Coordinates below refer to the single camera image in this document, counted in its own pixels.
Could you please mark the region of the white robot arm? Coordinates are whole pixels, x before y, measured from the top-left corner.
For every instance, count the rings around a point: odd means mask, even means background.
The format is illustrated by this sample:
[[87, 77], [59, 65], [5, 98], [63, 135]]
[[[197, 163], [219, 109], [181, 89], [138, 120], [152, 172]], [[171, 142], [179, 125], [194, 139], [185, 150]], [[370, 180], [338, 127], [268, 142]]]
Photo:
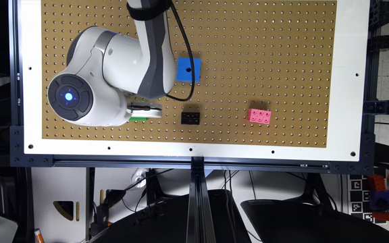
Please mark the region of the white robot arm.
[[177, 72], [166, 14], [171, 6], [171, 1], [129, 1], [137, 38], [96, 26], [82, 31], [70, 45], [66, 69], [49, 84], [52, 110], [80, 126], [160, 118], [156, 99], [171, 91]]

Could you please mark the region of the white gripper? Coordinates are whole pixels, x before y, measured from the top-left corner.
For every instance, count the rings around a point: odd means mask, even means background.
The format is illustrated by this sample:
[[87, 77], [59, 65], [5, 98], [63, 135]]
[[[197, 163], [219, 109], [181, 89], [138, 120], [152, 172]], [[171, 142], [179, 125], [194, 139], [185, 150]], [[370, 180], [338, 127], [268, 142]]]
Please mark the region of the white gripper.
[[128, 104], [132, 117], [161, 118], [162, 109], [159, 103], [131, 102]]

